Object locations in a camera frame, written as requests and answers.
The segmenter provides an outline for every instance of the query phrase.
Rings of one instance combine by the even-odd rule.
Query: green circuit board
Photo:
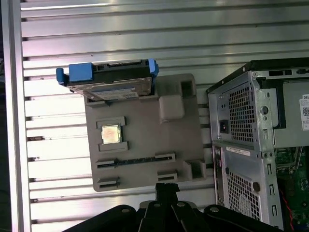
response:
[[[284,188],[281,191],[284,192],[291,209],[295,231],[309,231],[309,164],[306,157],[309,154],[307,150],[307,148],[302,149],[299,161],[295,161],[297,152],[295,147],[278,149],[276,152],[279,188]]]

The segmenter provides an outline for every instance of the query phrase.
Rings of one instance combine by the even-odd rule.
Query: computer tower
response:
[[[308,226],[298,200],[309,201],[309,58],[251,61],[207,94],[217,203],[287,231]]]

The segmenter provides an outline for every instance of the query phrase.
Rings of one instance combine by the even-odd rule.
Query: red wire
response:
[[[290,209],[290,207],[289,207],[288,202],[287,202],[286,199],[284,198],[284,195],[283,195],[283,192],[281,191],[281,189],[280,189],[279,191],[280,191],[280,193],[281,193],[281,195],[282,195],[282,199],[283,199],[283,201],[284,201],[284,203],[285,203],[285,206],[286,206],[286,208],[287,208],[288,211],[289,211],[290,226],[291,226],[292,231],[294,231],[292,211],[291,211],[291,209]]]

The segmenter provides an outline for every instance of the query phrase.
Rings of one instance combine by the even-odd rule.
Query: white label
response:
[[[229,146],[226,147],[226,150],[231,151],[231,152],[235,152],[235,153],[238,153],[238,154],[241,154],[241,155],[245,155],[245,156],[250,156],[250,151],[245,151],[245,150],[241,150],[241,149],[229,147]]]
[[[92,92],[103,100],[123,100],[129,98],[137,98],[137,92],[133,92],[135,88],[113,89],[101,92]]]
[[[299,99],[299,106],[303,131],[309,131],[309,94],[305,94],[302,99]]]

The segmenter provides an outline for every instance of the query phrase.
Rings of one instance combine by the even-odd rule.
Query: corrugated metal wall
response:
[[[138,207],[154,198],[153,187],[94,192],[83,98],[57,84],[56,67],[155,58],[160,75],[192,73],[202,104],[206,84],[247,61],[309,56],[308,12],[306,0],[21,3],[26,128],[34,140],[28,142],[32,231],[63,230],[115,205]],[[200,115],[208,121],[207,109]],[[205,129],[203,143],[209,142]],[[211,162],[209,149],[205,157]],[[183,200],[200,208],[214,203],[212,176],[181,186]]]

